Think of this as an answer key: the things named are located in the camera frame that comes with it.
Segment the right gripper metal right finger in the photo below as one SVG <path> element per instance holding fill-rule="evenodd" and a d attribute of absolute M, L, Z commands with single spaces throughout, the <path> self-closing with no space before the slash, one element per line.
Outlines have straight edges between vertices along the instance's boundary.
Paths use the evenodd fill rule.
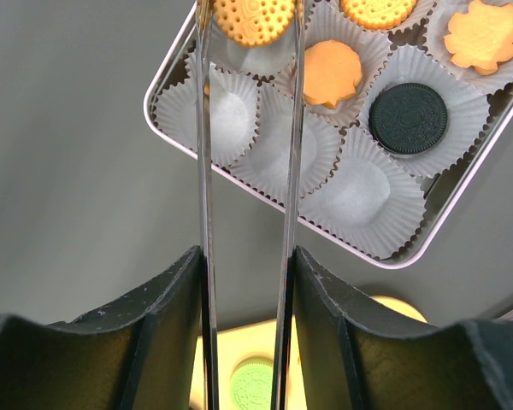
<path fill-rule="evenodd" d="M 286 407 L 286 381 L 290 360 L 290 346 L 292 335 L 292 304 L 294 285 L 294 254 L 296 248 L 296 230 L 298 227 L 298 202 L 299 202 L 299 180 L 302 158 L 302 131 L 304 128 L 304 52 L 306 48 L 306 11 L 305 1 L 295 2 L 295 52 L 294 67 L 296 69 L 295 83 L 293 89 L 293 114 L 290 142 L 290 159 L 287 182 L 287 198 L 285 202 L 285 224 L 283 231 L 283 250 L 280 276 L 280 295 L 277 309 L 277 326 L 274 346 L 274 375 L 272 386 L 272 409 L 284 409 Z M 465 10 L 465 1 L 440 1 L 431 11 L 429 21 L 431 28 L 431 39 L 424 40 L 425 50 L 423 56 L 431 65 L 446 71 L 446 74 L 456 81 L 460 81 L 476 89 L 483 95 L 493 94 L 502 90 L 507 84 L 513 82 L 513 58 L 504 64 L 497 73 L 490 74 L 480 79 L 477 74 L 464 74 L 462 69 L 456 68 L 454 64 L 446 60 L 447 49 L 437 39 L 438 36 L 446 33 L 446 22 L 455 12 Z M 419 245 L 416 253 L 403 264 L 385 265 L 375 262 L 377 267 L 383 269 L 405 268 L 418 261 L 427 250 L 429 244 L 436 236 L 440 227 L 445 223 L 452 209 L 457 205 L 462 194 L 474 178 L 476 172 L 486 159 L 490 149 L 497 142 L 505 127 L 513 117 L 513 97 L 498 117 L 498 122 L 488 133 L 487 141 L 479 149 L 476 157 L 469 164 L 457 185 L 452 189 L 451 194 L 445 200 L 443 207 L 437 216 L 431 220 L 428 232 Z"/>

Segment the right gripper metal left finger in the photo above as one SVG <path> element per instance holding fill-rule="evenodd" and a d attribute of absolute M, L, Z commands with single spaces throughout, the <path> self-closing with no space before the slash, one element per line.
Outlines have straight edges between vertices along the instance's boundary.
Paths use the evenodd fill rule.
<path fill-rule="evenodd" d="M 186 409 L 195 353 L 204 404 L 219 406 L 208 49 L 213 4 L 195 5 L 201 243 L 75 321 L 0 314 L 0 409 Z"/>

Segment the black sandwich cookie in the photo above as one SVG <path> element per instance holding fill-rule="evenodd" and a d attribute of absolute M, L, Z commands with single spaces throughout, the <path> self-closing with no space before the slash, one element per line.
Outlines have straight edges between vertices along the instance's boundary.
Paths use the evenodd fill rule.
<path fill-rule="evenodd" d="M 437 144 L 448 126 L 448 109 L 433 88 L 402 83 L 381 92 L 369 110 L 369 130 L 396 155 L 419 155 Z"/>

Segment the swirl cookie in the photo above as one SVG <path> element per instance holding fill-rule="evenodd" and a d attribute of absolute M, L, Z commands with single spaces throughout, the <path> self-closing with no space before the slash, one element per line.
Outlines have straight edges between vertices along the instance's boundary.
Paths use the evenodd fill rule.
<path fill-rule="evenodd" d="M 513 5 L 472 1 L 465 13 L 456 12 L 444 36 L 451 62 L 473 68 L 480 75 L 498 71 L 498 65 L 513 58 Z"/>
<path fill-rule="evenodd" d="M 358 53 L 337 40 L 321 41 L 304 52 L 304 100 L 335 109 L 354 97 L 363 78 Z"/>

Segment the round biscuit cookie top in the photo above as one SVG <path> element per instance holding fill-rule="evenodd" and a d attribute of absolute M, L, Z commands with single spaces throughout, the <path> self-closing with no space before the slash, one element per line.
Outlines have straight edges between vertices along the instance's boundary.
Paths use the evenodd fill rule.
<path fill-rule="evenodd" d="M 359 26 L 386 30 L 400 25 L 413 11 L 416 0 L 340 0 L 340 9 Z"/>

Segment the round biscuit cookie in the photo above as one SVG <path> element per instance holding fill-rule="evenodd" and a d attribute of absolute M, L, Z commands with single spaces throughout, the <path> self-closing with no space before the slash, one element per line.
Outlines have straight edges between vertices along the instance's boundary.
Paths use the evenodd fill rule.
<path fill-rule="evenodd" d="M 232 41 L 260 47 L 277 40 L 290 26 L 295 12 L 292 0 L 214 1 L 215 20 Z"/>
<path fill-rule="evenodd" d="M 340 0 L 340 9 L 359 26 L 386 30 L 400 25 L 413 11 L 416 0 Z"/>

